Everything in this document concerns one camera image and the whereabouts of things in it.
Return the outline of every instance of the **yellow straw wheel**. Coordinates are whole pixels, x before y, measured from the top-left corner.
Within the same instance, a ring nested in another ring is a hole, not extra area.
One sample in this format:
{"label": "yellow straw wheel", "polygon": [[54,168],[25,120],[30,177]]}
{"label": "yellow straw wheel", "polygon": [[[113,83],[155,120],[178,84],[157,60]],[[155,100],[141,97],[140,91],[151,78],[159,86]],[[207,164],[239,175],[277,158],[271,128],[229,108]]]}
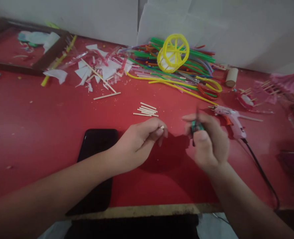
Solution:
{"label": "yellow straw wheel", "polygon": [[175,72],[189,57],[190,47],[182,34],[172,34],[165,40],[157,56],[159,68],[166,73]]}

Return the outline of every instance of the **paper roll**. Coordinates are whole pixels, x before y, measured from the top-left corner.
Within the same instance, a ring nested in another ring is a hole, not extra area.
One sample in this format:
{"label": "paper roll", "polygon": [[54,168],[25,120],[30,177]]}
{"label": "paper roll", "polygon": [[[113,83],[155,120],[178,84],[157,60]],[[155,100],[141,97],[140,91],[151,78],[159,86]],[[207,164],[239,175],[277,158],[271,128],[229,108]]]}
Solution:
{"label": "paper roll", "polygon": [[237,68],[229,69],[229,72],[227,73],[227,77],[225,81],[226,86],[231,88],[235,86],[238,72],[239,70]]}

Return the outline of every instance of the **white wall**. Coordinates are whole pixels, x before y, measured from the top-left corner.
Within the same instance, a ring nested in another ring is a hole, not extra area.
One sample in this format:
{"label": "white wall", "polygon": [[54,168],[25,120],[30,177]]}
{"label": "white wall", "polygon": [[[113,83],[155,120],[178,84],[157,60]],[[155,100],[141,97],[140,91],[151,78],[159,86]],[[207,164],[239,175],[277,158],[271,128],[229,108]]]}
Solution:
{"label": "white wall", "polygon": [[41,25],[49,21],[80,36],[136,44],[137,0],[0,0],[0,16]]}
{"label": "white wall", "polygon": [[184,34],[190,45],[207,45],[220,63],[294,73],[292,0],[148,0],[137,43],[172,33]]}

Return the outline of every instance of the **phone screen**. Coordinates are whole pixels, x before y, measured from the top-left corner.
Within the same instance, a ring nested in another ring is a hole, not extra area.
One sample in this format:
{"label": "phone screen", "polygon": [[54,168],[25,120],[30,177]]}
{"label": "phone screen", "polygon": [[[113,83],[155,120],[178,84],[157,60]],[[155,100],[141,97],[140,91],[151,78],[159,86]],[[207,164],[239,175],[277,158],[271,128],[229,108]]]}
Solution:
{"label": "phone screen", "polygon": [[[89,129],[86,131],[77,162],[111,148],[118,140],[115,129]],[[113,178],[110,178],[87,194],[70,209],[66,216],[105,211],[110,203]]]}

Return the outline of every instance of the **brown frame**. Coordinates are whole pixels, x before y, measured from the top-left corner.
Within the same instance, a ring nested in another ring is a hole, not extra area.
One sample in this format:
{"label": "brown frame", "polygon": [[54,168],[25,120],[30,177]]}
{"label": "brown frame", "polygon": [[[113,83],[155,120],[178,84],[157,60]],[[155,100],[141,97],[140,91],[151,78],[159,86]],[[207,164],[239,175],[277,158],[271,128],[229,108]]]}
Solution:
{"label": "brown frame", "polygon": [[70,35],[69,32],[65,30],[0,17],[0,33],[9,29],[10,27],[18,27],[22,30],[34,32],[55,32],[60,36],[59,40],[57,40],[57,42],[31,67],[0,62],[0,70],[28,75],[43,75],[43,72],[47,69],[47,67],[49,67],[49,65],[56,59],[57,55],[59,55],[59,53],[61,53],[67,46],[67,38]]}

